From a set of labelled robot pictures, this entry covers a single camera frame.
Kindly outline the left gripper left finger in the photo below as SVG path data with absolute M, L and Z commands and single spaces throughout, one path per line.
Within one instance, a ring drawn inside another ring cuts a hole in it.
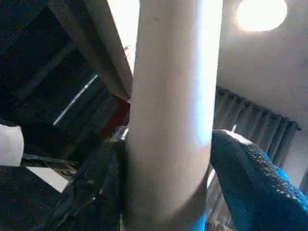
M 117 128 L 81 165 L 55 207 L 55 230 L 119 230 L 127 134 L 127 126 Z

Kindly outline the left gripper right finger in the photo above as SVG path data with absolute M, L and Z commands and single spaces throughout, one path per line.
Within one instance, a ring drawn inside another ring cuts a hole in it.
M 212 133 L 210 163 L 238 231 L 306 231 L 308 200 L 255 143 Z

